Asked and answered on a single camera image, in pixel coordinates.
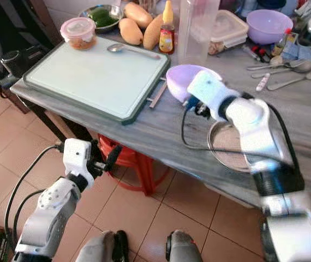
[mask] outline bowl of green vegetables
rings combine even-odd
[[[99,4],[88,8],[79,14],[95,21],[97,33],[107,33],[118,26],[124,16],[123,10],[111,4]]]

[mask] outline white wall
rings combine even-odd
[[[59,30],[64,21],[77,17],[83,10],[97,4],[120,4],[120,0],[44,0],[46,7]]]

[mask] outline tiled floor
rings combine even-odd
[[[9,194],[34,158],[56,140],[33,113],[23,115],[8,101],[0,102],[0,225]],[[154,173],[165,166],[155,162]],[[14,206],[29,193],[49,186],[64,175],[62,155],[50,152],[31,171],[20,187]],[[136,184],[132,170],[118,168],[115,175]],[[36,199],[24,207],[19,233]],[[10,223],[14,210],[10,214]],[[104,175],[82,194],[69,220],[54,261],[74,261],[83,244],[104,230],[123,229],[130,243],[130,262],[165,261],[166,237],[174,229],[189,232],[204,262],[262,261],[260,214],[207,189],[188,175],[172,170],[157,193],[145,197],[117,185]]]

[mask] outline fork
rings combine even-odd
[[[286,62],[286,63],[283,63],[283,64],[280,64],[280,65],[263,65],[262,67],[248,67],[247,70],[249,71],[255,71],[255,70],[260,70],[260,69],[265,69],[265,68],[272,68],[272,67],[287,67],[287,68],[294,68],[296,66],[299,66],[300,64],[304,63],[306,60],[303,59],[303,58],[300,58],[298,60],[294,60],[294,61],[291,61],[291,62]]]
[[[284,87],[284,86],[287,86],[289,84],[296,83],[296,82],[299,82],[302,80],[306,80],[306,79],[311,80],[311,72],[309,72],[308,74],[306,74],[305,76],[303,76],[301,78],[296,78],[296,79],[293,79],[293,80],[290,80],[290,81],[287,81],[284,83],[280,83],[280,84],[269,85],[269,86],[267,86],[267,89],[270,91],[274,91],[274,90],[277,90],[281,87]]]

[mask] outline bottle label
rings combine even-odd
[[[170,52],[172,50],[172,34],[166,29],[160,30],[159,49],[162,52]]]

